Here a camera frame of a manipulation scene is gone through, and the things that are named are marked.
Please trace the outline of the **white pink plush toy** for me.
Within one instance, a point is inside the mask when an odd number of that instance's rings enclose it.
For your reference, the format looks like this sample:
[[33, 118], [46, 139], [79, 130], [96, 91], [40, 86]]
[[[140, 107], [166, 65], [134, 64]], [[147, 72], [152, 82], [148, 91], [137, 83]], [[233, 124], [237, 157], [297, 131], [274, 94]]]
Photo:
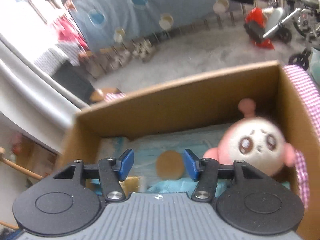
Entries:
[[293, 167], [295, 149], [274, 123], [256, 116], [255, 108], [254, 100], [240, 100], [238, 110], [244, 117], [232, 124], [218, 146], [207, 150], [203, 157], [215, 159], [222, 165], [243, 160], [268, 176], [276, 175], [284, 166]]

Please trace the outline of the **brown cardboard box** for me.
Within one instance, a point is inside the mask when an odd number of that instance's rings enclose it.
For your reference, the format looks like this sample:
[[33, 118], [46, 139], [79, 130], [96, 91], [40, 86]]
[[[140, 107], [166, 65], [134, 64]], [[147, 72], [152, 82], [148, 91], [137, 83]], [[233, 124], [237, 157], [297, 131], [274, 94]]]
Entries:
[[233, 121], [243, 98], [253, 99], [304, 154], [310, 201], [298, 233], [319, 239], [319, 90], [296, 66], [268, 61], [206, 72], [84, 108], [65, 134], [57, 167], [75, 159], [94, 163], [102, 138], [134, 140]]

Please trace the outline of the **pink checkered tablecloth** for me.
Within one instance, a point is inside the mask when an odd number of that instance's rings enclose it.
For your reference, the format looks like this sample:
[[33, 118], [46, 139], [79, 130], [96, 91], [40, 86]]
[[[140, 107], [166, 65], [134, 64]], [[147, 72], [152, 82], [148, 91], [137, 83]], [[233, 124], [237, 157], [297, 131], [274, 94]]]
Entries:
[[275, 118], [287, 141], [304, 154], [297, 187], [306, 188], [311, 202], [319, 200], [319, 93], [297, 66], [248, 64], [130, 93], [108, 104], [101, 135], [135, 139], [219, 124], [239, 115], [243, 98]]

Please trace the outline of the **grey curtain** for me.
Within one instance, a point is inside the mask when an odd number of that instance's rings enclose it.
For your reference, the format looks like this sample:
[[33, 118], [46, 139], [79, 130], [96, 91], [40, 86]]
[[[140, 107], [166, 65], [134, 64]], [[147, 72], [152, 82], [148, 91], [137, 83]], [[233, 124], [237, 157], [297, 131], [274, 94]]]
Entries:
[[60, 153], [65, 131], [88, 105], [1, 37], [1, 121]]

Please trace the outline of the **wooden chair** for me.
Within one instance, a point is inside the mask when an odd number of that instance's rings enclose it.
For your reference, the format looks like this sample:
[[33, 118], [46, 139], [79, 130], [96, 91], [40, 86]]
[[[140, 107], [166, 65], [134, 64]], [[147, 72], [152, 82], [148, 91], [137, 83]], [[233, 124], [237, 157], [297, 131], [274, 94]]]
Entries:
[[[30, 177], [30, 178], [33, 178], [33, 179], [36, 179], [36, 180], [42, 180], [43, 177], [40, 176], [39, 174], [36, 174], [34, 172], [31, 172], [29, 171], [28, 169], [26, 168], [23, 168], [21, 167], [20, 165], [17, 165], [15, 163], [13, 163], [12, 161], [6, 159], [4, 157], [5, 155], [5, 149], [1, 147], [1, 162], [3, 162], [5, 165], [9, 166], [10, 168], [13, 168], [14, 170]], [[1, 226], [4, 226], [6, 228], [9, 228], [9, 229], [12, 229], [12, 230], [18, 230], [18, 226], [16, 225], [12, 225], [12, 224], [9, 224], [7, 222], [4, 222], [4, 221], [1, 221]]]

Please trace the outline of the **polka dot cloth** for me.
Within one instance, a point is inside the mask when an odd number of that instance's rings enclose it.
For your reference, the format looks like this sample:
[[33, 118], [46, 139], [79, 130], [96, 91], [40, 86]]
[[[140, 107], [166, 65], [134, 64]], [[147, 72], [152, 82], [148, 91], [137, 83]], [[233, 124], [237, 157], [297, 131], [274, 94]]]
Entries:
[[79, 65], [78, 55], [83, 49], [74, 42], [61, 42], [49, 47], [35, 61], [34, 65], [49, 76], [55, 74], [66, 61]]

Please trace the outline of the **pink hanging garment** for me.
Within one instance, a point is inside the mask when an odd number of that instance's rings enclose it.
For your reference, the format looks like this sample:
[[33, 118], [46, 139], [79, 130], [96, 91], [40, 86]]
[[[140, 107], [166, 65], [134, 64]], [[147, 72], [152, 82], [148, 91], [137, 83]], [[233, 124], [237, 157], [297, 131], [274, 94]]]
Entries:
[[56, 30], [57, 39], [59, 41], [74, 42], [80, 45], [84, 50], [88, 50], [85, 39], [65, 15], [58, 17], [53, 22], [53, 27]]

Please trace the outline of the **blue patterned hanging blanket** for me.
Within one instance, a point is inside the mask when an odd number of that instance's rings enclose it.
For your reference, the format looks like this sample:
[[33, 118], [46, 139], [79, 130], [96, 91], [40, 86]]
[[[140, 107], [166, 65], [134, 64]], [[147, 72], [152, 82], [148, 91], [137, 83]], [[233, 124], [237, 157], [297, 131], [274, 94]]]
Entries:
[[73, 0], [70, 14], [89, 49], [97, 52], [123, 40], [192, 24], [212, 14], [216, 0]]

